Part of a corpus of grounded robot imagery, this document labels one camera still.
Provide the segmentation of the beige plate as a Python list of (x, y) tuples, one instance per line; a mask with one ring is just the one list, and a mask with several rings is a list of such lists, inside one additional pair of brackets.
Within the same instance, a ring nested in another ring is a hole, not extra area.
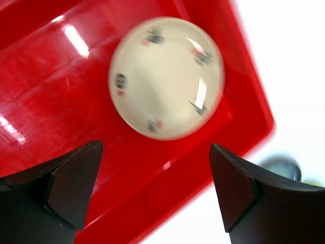
[(121, 118), (138, 133), (176, 140), (202, 127), (224, 88), (214, 40), (197, 25), (156, 17), (131, 29), (115, 49), (108, 84)]

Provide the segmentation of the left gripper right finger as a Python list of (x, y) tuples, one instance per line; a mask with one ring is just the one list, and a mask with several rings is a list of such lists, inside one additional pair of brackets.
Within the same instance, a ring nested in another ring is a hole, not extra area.
[(216, 143), (209, 158), (231, 243), (324, 243), (324, 188), (275, 174)]

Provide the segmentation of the blue patterned grey plate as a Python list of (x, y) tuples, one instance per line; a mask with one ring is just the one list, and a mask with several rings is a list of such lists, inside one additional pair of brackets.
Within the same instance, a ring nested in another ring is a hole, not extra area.
[(301, 181), (302, 173), (299, 163), (287, 155), (271, 155), (262, 160), (259, 165), (275, 174), (295, 181)]

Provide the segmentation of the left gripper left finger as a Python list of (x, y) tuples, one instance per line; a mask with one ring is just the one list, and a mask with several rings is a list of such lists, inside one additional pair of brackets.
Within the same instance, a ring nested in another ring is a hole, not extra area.
[(85, 227), (103, 145), (1, 177), (1, 243), (73, 243)]

